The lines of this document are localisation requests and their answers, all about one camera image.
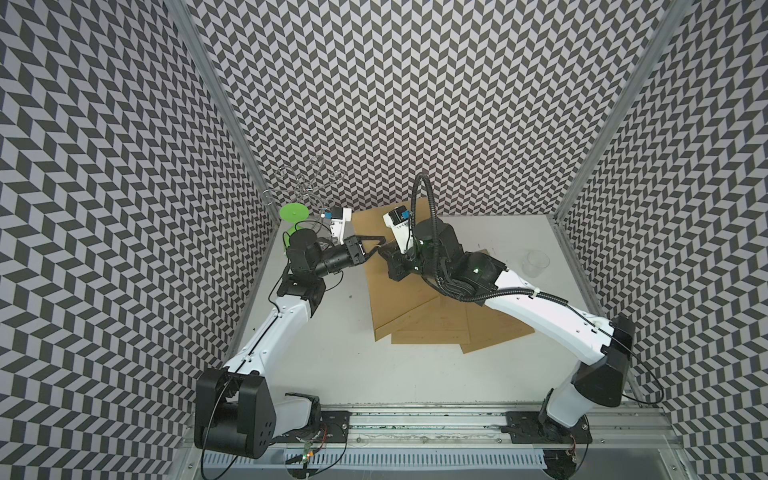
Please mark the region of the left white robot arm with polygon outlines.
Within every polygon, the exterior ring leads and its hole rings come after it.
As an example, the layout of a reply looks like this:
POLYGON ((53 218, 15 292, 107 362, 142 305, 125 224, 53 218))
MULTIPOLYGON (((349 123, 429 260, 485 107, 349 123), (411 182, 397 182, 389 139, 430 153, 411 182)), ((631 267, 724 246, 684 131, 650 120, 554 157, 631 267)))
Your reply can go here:
POLYGON ((312 438, 321 430, 321 403, 289 393, 275 402, 268 375, 289 342, 308 323, 326 292, 326 276, 373 255, 366 235, 331 246, 311 229, 289 237, 276 299, 253 337, 223 366, 204 371, 196 385, 194 444, 204 451, 260 458, 283 436, 312 438))

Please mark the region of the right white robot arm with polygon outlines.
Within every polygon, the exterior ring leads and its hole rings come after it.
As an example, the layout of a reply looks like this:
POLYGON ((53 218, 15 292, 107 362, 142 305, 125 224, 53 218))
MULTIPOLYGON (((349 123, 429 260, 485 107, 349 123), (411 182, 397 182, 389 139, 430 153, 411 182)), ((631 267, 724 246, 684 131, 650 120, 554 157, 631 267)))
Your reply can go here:
POLYGON ((557 341, 579 361, 546 397, 539 421, 572 428, 596 406, 620 405, 632 360, 634 325, 573 307, 524 280, 500 260, 467 252, 453 227, 432 216, 415 222, 398 207, 382 217, 394 239, 379 250, 390 279, 418 275, 441 295, 510 315, 557 341))

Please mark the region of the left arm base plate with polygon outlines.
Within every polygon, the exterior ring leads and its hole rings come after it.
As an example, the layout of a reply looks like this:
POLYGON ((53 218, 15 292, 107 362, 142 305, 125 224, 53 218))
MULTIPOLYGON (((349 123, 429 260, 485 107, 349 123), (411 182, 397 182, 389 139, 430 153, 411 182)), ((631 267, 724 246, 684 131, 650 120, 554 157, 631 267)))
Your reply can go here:
POLYGON ((291 430, 275 437, 271 444, 299 445, 312 443, 345 444, 351 425, 351 412, 348 410, 325 410, 311 414, 308 423, 299 429, 291 430))

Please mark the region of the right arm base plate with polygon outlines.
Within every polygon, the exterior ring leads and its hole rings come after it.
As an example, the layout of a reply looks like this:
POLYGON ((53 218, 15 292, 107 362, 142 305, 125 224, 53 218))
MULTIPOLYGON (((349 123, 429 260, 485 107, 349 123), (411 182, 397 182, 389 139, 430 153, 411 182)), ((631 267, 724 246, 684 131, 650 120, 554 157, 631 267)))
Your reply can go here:
POLYGON ((507 434, 513 444, 588 445, 593 441, 587 418, 583 416, 573 427, 564 427, 538 412, 508 411, 506 424, 501 432, 507 434))

